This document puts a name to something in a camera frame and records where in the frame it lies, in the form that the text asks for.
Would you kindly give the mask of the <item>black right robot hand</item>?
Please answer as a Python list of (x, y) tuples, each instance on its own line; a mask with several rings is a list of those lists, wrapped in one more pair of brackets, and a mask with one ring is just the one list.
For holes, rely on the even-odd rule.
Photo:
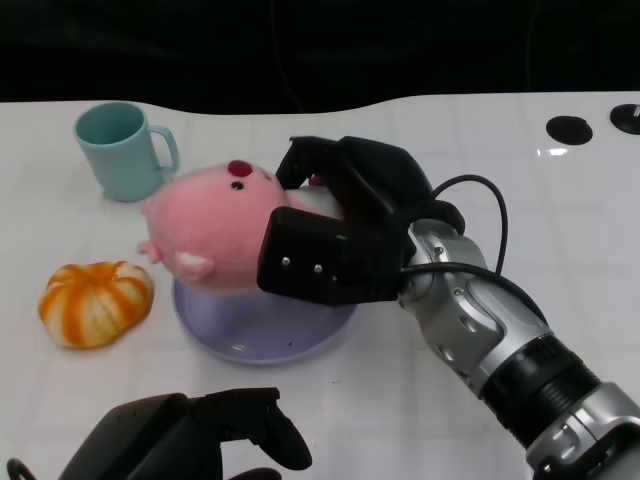
[(389, 144), (294, 137), (276, 177), (287, 192), (320, 178), (342, 216), (276, 208), (258, 261), (257, 284), (265, 292), (329, 306), (391, 301), (417, 251), (409, 237), (413, 222), (465, 230), (458, 209), (434, 198), (413, 157)]

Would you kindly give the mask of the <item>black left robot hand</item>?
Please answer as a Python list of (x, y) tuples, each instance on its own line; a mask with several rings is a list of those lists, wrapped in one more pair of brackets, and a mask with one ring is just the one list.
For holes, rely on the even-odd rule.
[(282, 467), (301, 471), (311, 453), (279, 409), (276, 388), (189, 398), (149, 397), (109, 411), (63, 470), (64, 479), (220, 479), (221, 445), (247, 440)]

